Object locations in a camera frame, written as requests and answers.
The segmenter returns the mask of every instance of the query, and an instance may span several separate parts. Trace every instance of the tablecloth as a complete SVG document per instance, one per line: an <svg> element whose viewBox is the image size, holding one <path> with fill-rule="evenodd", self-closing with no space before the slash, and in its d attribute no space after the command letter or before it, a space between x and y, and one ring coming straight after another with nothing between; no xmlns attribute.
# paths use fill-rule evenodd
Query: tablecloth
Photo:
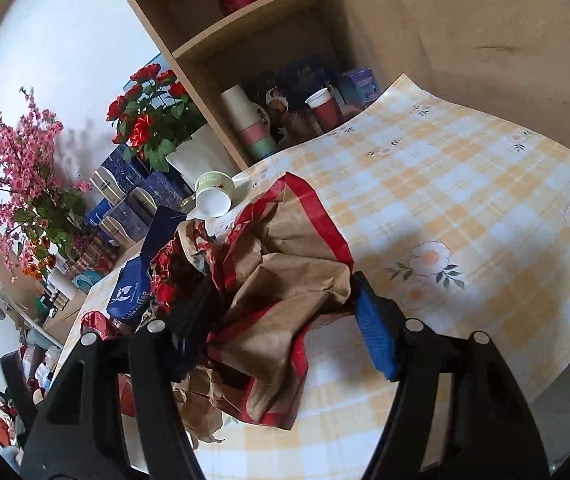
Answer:
<svg viewBox="0 0 570 480"><path fill-rule="evenodd" d="M569 365L570 150L403 75L343 126L235 176L241 200L209 232L224 234L285 171L316 190L377 294L436 332L487 332L528 400ZM96 285L81 313L104 310L114 285ZM78 322L63 356L77 340ZM292 430L228 423L222 444L196 452L208 478L362 475L396 386L372 368L353 317L306 346Z"/></svg>

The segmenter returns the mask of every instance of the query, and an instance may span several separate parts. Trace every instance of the red cup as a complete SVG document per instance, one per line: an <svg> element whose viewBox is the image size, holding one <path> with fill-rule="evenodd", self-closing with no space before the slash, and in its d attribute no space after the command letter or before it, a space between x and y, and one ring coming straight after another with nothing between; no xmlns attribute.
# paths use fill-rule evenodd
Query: red cup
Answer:
<svg viewBox="0 0 570 480"><path fill-rule="evenodd" d="M323 88L315 94L310 95L305 100L305 103L314 111L314 115L325 133L344 123L344 118L338 107L338 103L327 88Z"/></svg>

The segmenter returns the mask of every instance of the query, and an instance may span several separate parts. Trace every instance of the white vase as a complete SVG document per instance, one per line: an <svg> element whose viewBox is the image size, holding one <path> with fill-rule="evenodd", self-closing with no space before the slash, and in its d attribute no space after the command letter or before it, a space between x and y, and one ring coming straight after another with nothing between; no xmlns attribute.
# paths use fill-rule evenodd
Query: white vase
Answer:
<svg viewBox="0 0 570 480"><path fill-rule="evenodd" d="M234 176L238 167L209 124L205 123L181 143L176 151L167 155L167 162L180 171L185 182L196 189L196 181L207 171L221 171Z"/></svg>

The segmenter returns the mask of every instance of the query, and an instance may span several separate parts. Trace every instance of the table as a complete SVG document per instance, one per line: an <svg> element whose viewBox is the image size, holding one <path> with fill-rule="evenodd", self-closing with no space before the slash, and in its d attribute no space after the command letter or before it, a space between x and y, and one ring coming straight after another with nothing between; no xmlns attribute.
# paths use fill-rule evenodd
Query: table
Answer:
<svg viewBox="0 0 570 480"><path fill-rule="evenodd" d="M222 234L284 171L316 190L377 294L436 332L487 332L528 400L569 365L570 150L401 76L340 128L235 176L244 198L209 232ZM115 280L95 285L81 314L104 310ZM78 337L75 325L62 359ZM396 385L372 368L351 317L306 346L292 431L226 424L222 444L196 451L208 478L360 478Z"/></svg>

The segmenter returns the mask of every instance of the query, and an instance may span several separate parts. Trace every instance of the white fan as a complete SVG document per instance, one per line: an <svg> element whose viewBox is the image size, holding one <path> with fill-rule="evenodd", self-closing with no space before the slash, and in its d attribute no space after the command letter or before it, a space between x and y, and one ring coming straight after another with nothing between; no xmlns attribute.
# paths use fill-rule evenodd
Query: white fan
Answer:
<svg viewBox="0 0 570 480"><path fill-rule="evenodd" d="M7 294L2 291L2 283L0 281L0 319L4 319L6 316L7 309L13 310L16 314L18 314L25 323L27 323L31 328L33 328L36 332L38 332L41 336L46 338L52 345L62 349L63 345L61 345L58 341L56 341L52 336L50 336L47 332L45 332L42 327L40 327L31 317L23 312L23 309L17 304L14 303L12 298L10 298Z"/></svg>

